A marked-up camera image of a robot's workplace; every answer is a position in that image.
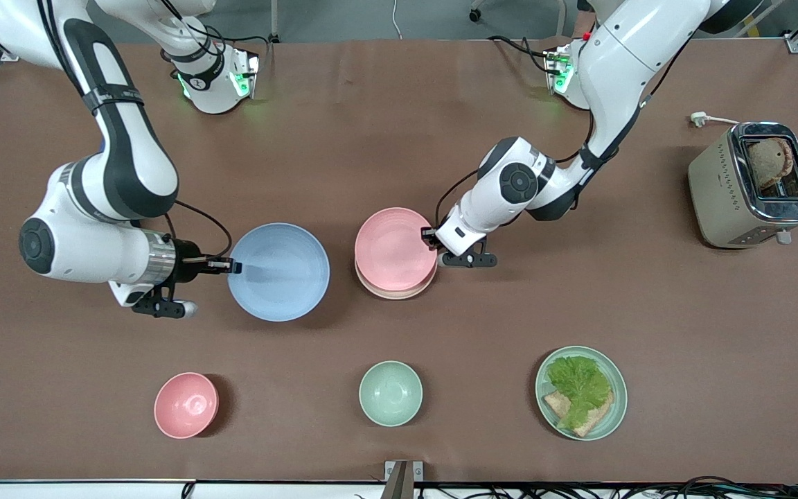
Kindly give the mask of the large light blue bowl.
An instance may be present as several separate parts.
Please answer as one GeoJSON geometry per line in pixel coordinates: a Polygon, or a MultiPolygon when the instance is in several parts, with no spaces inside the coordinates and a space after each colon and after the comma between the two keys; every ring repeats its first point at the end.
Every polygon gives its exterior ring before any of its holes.
{"type": "Polygon", "coordinates": [[[330,283],[330,261],[322,243],[300,225],[269,223],[248,231],[232,249],[241,265],[227,282],[236,303],[269,322],[307,315],[330,283]]]}

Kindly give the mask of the large beige bowl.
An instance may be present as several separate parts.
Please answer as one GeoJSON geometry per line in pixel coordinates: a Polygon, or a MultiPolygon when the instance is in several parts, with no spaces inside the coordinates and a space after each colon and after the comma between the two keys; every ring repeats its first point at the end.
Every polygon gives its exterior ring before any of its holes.
{"type": "Polygon", "coordinates": [[[379,288],[371,284],[371,282],[366,280],[364,275],[359,270],[358,264],[354,263],[354,266],[355,266],[355,272],[357,273],[357,278],[361,282],[361,284],[374,296],[379,298],[385,298],[388,300],[405,300],[418,296],[429,287],[430,283],[434,280],[437,271],[437,266],[434,266],[433,269],[431,269],[431,272],[429,273],[427,278],[425,278],[425,280],[422,281],[421,284],[419,284],[416,287],[409,288],[408,290],[403,290],[403,291],[389,291],[385,290],[385,288],[379,288]]]}

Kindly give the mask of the brown table cover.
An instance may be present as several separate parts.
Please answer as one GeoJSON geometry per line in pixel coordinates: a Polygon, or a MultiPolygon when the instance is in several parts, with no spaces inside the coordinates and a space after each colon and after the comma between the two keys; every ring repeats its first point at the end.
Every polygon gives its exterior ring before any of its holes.
{"type": "Polygon", "coordinates": [[[431,217],[498,140],[565,157],[586,113],[548,94],[529,59],[493,42],[278,44],[256,99],[224,116],[187,103],[151,45],[123,45],[179,170],[181,201],[235,237],[300,225],[326,248],[311,313],[264,322],[224,276],[177,288],[189,319],[121,308],[105,284],[27,268],[20,225],[55,168],[98,151],[63,73],[0,66],[0,479],[367,480],[387,460],[438,481],[798,483],[798,229],[744,252],[701,243],[687,168],[722,135],[691,112],[785,124],[798,136],[798,55],[774,39],[697,39],[576,211],[521,217],[488,237],[496,268],[441,269],[407,301],[361,287],[357,231],[376,211],[431,217]],[[582,345],[623,375],[628,405],[580,441],[536,407],[552,351],[582,345]],[[371,422],[363,375],[398,360],[423,383],[403,426],[371,422]],[[168,379],[208,376],[211,426],[163,434],[168,379]]]}

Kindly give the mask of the small pink bowl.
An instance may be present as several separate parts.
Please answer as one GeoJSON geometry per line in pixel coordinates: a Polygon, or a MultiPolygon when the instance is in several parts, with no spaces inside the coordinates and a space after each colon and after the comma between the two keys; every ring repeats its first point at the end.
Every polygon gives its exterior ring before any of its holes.
{"type": "Polygon", "coordinates": [[[153,418],[168,438],[190,439],[211,426],[219,407],[215,383],[204,374],[184,372],[161,386],[153,403],[153,418]]]}

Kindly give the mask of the small green bowl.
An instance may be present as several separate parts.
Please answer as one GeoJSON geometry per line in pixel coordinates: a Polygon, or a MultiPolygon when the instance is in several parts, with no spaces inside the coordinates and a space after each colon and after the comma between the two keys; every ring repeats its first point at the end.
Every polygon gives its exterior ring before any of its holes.
{"type": "Polygon", "coordinates": [[[396,428],[417,416],[423,404],[423,383],[418,373],[402,361],[380,361],[363,375],[358,397],[368,420],[396,428]]]}

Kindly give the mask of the green lettuce leaf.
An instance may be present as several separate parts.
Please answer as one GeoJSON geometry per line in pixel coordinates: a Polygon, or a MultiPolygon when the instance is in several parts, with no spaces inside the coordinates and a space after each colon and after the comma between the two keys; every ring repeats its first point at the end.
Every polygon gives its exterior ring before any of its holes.
{"type": "Polygon", "coordinates": [[[558,420],[558,426],[576,430],[585,426],[589,412],[601,410],[614,395],[607,376],[596,361],[574,356],[555,360],[548,366],[546,375],[557,394],[565,397],[568,408],[558,420]]]}

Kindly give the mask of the brown bread slice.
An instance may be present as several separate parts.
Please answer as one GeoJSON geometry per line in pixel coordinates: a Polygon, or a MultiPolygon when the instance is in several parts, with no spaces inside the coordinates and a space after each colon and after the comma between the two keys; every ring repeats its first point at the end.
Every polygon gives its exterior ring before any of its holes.
{"type": "Polygon", "coordinates": [[[558,429],[570,430],[576,438],[588,436],[596,425],[607,416],[611,405],[614,404],[614,400],[614,392],[610,390],[605,402],[598,408],[586,411],[586,416],[583,417],[580,413],[577,415],[572,414],[572,401],[559,391],[554,391],[542,398],[542,401],[558,417],[558,429]]]}

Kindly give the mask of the green plate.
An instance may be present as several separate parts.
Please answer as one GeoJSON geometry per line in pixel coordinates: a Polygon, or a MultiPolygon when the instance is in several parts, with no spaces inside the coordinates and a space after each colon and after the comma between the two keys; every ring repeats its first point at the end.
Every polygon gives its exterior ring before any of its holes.
{"type": "Polygon", "coordinates": [[[549,426],[563,437],[580,441],[598,440],[613,433],[620,426],[621,422],[623,422],[628,405],[627,386],[625,385],[620,369],[618,369],[604,353],[590,347],[583,347],[582,345],[568,345],[568,347],[559,348],[549,353],[544,360],[542,360],[534,376],[534,395],[536,407],[538,407],[542,417],[544,417],[544,420],[549,426]],[[548,366],[557,359],[574,356],[595,360],[598,368],[607,376],[615,395],[614,404],[611,405],[607,416],[597,424],[595,429],[585,438],[576,438],[570,430],[558,429],[558,417],[550,410],[548,405],[542,401],[545,395],[556,391],[556,388],[546,375],[548,366]]]}

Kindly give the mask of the beige chrome toaster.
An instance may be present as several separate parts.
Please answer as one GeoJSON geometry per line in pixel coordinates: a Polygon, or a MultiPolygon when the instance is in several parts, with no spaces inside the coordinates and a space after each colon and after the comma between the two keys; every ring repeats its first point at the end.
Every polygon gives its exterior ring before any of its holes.
{"type": "Polygon", "coordinates": [[[798,139],[775,122],[740,122],[729,127],[688,168],[691,201],[700,233],[712,247],[743,250],[775,240],[792,241],[798,228],[798,139]],[[794,170],[769,189],[754,183],[747,146],[782,138],[794,151],[794,170]]]}

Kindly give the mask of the brown toast slice in toaster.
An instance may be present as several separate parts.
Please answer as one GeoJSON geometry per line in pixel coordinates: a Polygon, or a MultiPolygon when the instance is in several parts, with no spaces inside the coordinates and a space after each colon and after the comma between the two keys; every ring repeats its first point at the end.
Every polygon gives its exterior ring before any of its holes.
{"type": "Polygon", "coordinates": [[[773,184],[794,170],[795,158],[792,146],[782,138],[757,140],[747,146],[754,183],[760,190],[773,184]]]}

